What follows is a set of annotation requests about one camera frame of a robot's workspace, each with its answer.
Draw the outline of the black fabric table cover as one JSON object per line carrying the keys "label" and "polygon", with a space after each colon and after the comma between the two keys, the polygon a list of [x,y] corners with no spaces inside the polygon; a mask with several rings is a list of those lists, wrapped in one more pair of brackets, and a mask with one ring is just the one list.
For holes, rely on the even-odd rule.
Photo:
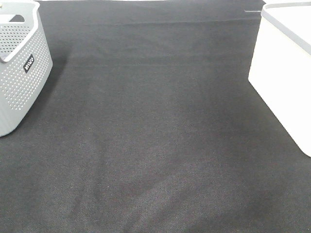
{"label": "black fabric table cover", "polygon": [[311,159],[248,81],[262,6],[42,1],[53,67],[0,140],[1,232],[310,232]]}

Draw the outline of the white storage bin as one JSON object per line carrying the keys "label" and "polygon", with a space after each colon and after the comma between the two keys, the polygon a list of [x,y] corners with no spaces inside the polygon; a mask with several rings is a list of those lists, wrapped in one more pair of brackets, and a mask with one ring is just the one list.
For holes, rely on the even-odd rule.
{"label": "white storage bin", "polygon": [[297,146],[311,154],[311,3],[265,4],[248,80]]}

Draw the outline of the grey perforated plastic basket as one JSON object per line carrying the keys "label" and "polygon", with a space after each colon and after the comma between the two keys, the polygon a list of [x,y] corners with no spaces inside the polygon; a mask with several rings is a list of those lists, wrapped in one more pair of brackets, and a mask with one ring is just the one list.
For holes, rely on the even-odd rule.
{"label": "grey perforated plastic basket", "polygon": [[1,15],[23,22],[0,25],[0,134],[14,131],[40,94],[53,62],[34,0],[2,0]]}

